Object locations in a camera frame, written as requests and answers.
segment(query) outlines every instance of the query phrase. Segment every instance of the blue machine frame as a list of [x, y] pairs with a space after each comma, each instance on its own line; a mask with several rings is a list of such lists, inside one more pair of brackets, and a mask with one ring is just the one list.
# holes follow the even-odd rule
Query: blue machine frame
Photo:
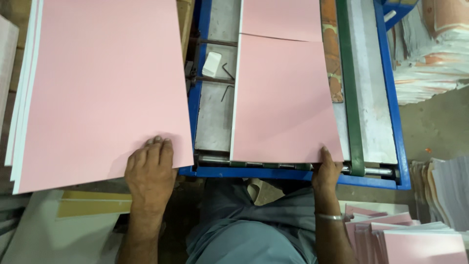
[[[200, 37], [208, 38], [208, 30], [210, 25], [210, 11], [212, 8], [212, 0], [200, 0], [200, 13], [194, 14], [198, 18], [198, 29]], [[339, 184], [367, 186], [385, 189], [410, 189], [410, 177], [407, 166], [407, 158], [404, 149], [404, 140], [402, 137], [401, 117], [399, 114], [399, 106], [397, 104], [396, 88], [394, 86], [393, 70], [389, 55], [389, 47], [386, 36], [386, 25], [384, 22], [383, 7], [378, 0], [374, 0], [376, 23], [378, 28], [379, 46], [381, 49], [381, 59], [383, 63], [383, 72], [385, 76], [387, 99], [389, 103], [389, 112], [391, 116], [391, 124], [393, 127], [394, 142], [396, 145], [396, 153], [398, 159], [398, 168], [400, 177], [396, 180], [376, 179], [366, 177], [356, 177], [341, 174]], [[202, 75], [202, 68], [205, 63], [206, 44], [200, 44], [199, 61], [197, 66], [197, 74]], [[194, 148], [197, 130], [197, 119], [199, 113], [200, 94], [202, 91], [202, 82], [198, 81], [189, 91], [189, 118], [190, 129], [192, 134], [192, 148]], [[295, 171], [283, 169], [263, 169], [263, 168], [228, 168], [228, 167], [203, 167], [199, 166], [196, 170], [193, 166], [183, 167], [179, 169], [179, 174], [185, 176], [196, 177], [243, 177], [243, 178], [267, 178], [267, 179], [298, 179], [310, 180], [311, 171]]]

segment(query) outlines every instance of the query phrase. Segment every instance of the gray trousers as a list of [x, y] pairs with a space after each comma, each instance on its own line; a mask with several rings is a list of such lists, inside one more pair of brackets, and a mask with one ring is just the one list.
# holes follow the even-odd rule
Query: gray trousers
[[314, 195], [310, 184], [288, 180], [277, 181], [279, 184], [275, 184], [275, 181], [269, 183], [284, 185], [282, 190], [286, 195], [271, 203], [256, 206], [241, 178], [207, 179], [200, 209], [200, 224], [187, 239], [188, 253], [191, 253], [189, 245], [197, 242], [217, 221], [250, 220], [275, 227], [290, 240], [306, 263], [317, 262]]

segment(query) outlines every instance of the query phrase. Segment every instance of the stack of pink paper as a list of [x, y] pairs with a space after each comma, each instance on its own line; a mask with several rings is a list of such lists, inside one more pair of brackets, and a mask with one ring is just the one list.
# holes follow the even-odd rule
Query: stack of pink paper
[[122, 177], [157, 134], [174, 167], [193, 164], [174, 0], [33, 0], [28, 29], [5, 160], [14, 194]]
[[461, 234], [441, 222], [421, 225], [409, 213], [348, 222], [346, 230], [360, 264], [468, 262]]
[[230, 160], [343, 161], [319, 0], [242, 1]]

